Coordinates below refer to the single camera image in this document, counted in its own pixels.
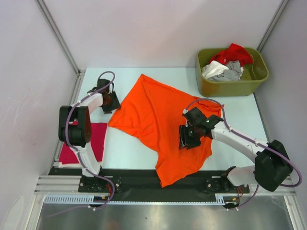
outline green plastic basket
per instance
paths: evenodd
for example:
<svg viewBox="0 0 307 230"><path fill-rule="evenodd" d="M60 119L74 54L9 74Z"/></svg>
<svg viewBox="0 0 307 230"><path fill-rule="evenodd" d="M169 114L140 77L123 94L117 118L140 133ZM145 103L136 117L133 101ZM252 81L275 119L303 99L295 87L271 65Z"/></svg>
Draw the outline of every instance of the green plastic basket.
<svg viewBox="0 0 307 230"><path fill-rule="evenodd" d="M243 66L244 71L239 81L210 81L201 74L202 68L210 59L224 48L203 49L197 55L196 80L199 92L205 97L244 96L252 94L258 86L267 80L269 71L261 54L252 48L245 48L254 59L253 64Z"/></svg>

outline orange cloth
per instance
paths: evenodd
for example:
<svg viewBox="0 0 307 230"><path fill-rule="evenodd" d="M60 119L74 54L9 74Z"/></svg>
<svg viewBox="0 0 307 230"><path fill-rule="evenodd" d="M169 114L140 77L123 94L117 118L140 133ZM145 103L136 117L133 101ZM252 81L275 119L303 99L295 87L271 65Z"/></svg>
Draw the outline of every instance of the orange cloth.
<svg viewBox="0 0 307 230"><path fill-rule="evenodd" d="M158 152L156 169L162 187L197 172L212 154L210 138L202 138L200 147L179 150L179 125L186 122L182 113L195 99L198 97L142 74L122 102L121 110L117 110L109 122L110 127L138 138ZM215 103L199 101L191 108L195 106L206 116L221 115Z"/></svg>

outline black bracket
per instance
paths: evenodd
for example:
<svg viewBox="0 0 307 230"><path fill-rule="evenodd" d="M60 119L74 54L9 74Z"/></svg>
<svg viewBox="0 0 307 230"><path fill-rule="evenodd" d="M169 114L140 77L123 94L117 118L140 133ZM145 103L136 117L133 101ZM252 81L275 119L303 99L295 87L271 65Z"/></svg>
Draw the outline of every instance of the black bracket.
<svg viewBox="0 0 307 230"><path fill-rule="evenodd" d="M227 169L220 177L210 177L205 180L205 193L237 193L238 186L234 186L227 178L227 175L235 166ZM239 186L244 193L249 193L248 185Z"/></svg>
<svg viewBox="0 0 307 230"><path fill-rule="evenodd" d="M100 169L100 176L103 176L103 170ZM121 177L108 178L111 180L115 187L115 193L122 192ZM79 193L108 193L109 190L106 187L107 181L98 177L90 177L82 175L79 182Z"/></svg>
<svg viewBox="0 0 307 230"><path fill-rule="evenodd" d="M94 92L97 89L100 89L110 83L107 79L98 79L97 86L92 88L89 92ZM100 94L102 94L103 98L103 104L101 106L102 110L104 111L104 114L111 114L113 110L120 109L120 103L118 100L118 97L114 91L114 83L111 83L108 87L105 89L99 91Z"/></svg>
<svg viewBox="0 0 307 230"><path fill-rule="evenodd" d="M239 199L235 199L231 196L224 196L223 197L224 201L225 201L225 205L223 205L224 208L226 209L232 209L232 208L236 208L239 207L240 205L240 198Z"/></svg>
<svg viewBox="0 0 307 230"><path fill-rule="evenodd" d="M216 115L206 117L197 107L192 108L183 116L188 121L187 126L179 126L179 149L186 147L191 149L201 145L201 137L209 137L212 139L212 130L214 126L223 121Z"/></svg>

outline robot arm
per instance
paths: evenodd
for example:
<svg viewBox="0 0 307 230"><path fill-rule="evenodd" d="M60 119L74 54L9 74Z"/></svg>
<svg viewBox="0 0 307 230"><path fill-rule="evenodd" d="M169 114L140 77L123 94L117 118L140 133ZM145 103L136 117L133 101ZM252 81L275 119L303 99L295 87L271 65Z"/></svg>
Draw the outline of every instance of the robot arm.
<svg viewBox="0 0 307 230"><path fill-rule="evenodd" d="M98 79L97 87L94 87L91 91L95 91L97 88L101 88L110 83L106 79ZM59 139L65 143L65 125L68 114L71 108L75 104L69 106L62 106L59 110ZM68 127L68 136L69 141L73 146L78 146L78 151L74 148L70 148L76 155L78 161L80 161L77 156L78 152L82 159L83 165L85 168L82 168L82 174L86 177L93 177L86 169L91 171L94 174L99 174L101 166L97 162L92 146L91 146L91 137L92 137L92 128L91 128L91 113L102 107L103 112L111 113L112 110L120 108L118 98L115 94L115 91L110 92L109 87L100 93L95 93L91 95L87 100L78 105L72 113L69 127Z"/></svg>
<svg viewBox="0 0 307 230"><path fill-rule="evenodd" d="M232 167L227 170L227 178L234 186L259 184L268 191L275 191L292 172L293 168L288 163L262 147L270 147L289 159L282 143L279 141L274 140L272 143L267 143L249 137L231 127L229 129L223 122L223 118L215 115L207 118L196 107L190 111L184 111L183 116L187 119L187 123L185 126L179 127L180 149L200 146L200 138L209 137L231 146L255 163L253 166ZM239 135L234 134L231 130L236 131Z"/></svg>

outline purple cable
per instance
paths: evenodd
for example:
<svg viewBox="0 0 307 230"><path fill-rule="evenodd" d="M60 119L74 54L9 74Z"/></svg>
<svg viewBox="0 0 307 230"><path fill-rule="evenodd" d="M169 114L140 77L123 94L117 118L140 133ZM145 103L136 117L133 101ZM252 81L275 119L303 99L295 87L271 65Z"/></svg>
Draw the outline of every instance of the purple cable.
<svg viewBox="0 0 307 230"><path fill-rule="evenodd" d="M84 98L82 98L80 101L78 101L70 110L68 116L67 116L67 120L66 120L66 124L65 124L65 140L66 140L66 143L69 147L71 147L72 149L74 149L76 152L77 152L77 156L78 156L78 159L79 159L79 162L81 164L81 166L83 168L85 168L85 170L91 174L92 176L94 177L97 177L99 179L102 179L102 180L105 180L107 182L109 182L112 186L112 194L110 195L109 199L104 203L102 204L101 206L95 208L95 210L99 210L99 209L102 209L107 203L110 202L110 200L113 198L114 196L114 192L115 192L115 186L113 184L113 182L111 180L109 180L108 178L105 178L103 176L99 176L99 175L96 175L95 173L91 172L89 169L86 168L84 162L82 161L82 158L80 156L80 152L78 150L78 148L76 148L75 146L73 146L70 142L69 142L69 137L68 137L68 126L69 126L69 121L71 119L71 115L72 115L72 112L74 111L74 109L79 106L82 102L84 102L86 99L88 99L90 96L96 94L96 93L99 93L100 91L104 90L105 88L107 88L110 84L112 84L112 82L114 81L115 79L115 73L112 72L112 71L106 71L106 72L103 72L102 74L100 74L100 76L98 77L98 79L100 79L104 74L106 73L112 73L113 74L113 79L107 84L105 85L104 87L101 87L100 89L98 90L95 90L93 93L91 93L90 95L87 95L85 96ZM58 213L55 213L55 214L52 214L52 215L49 215L47 217L54 217L54 216L57 216L59 214L62 214L62 213L65 213L65 212L68 212L68 211L71 211L71 210L74 210L74 209L77 209L77 208L81 208L81 207L88 207L88 206L85 206L85 205L82 205L82 206L75 206L75 207L72 207L72 208L69 208L69 209L66 209L64 211L61 211L61 212L58 212Z"/></svg>
<svg viewBox="0 0 307 230"><path fill-rule="evenodd" d="M248 201L246 201L245 203L239 205L238 207L243 207L243 206L245 206L246 204L248 204L248 203L256 196L256 194L257 194L257 192L258 192L258 189L259 189L259 184L257 185L257 187L256 187L256 189L255 189L255 192L254 192L254 194L251 196L251 198L250 198Z"/></svg>

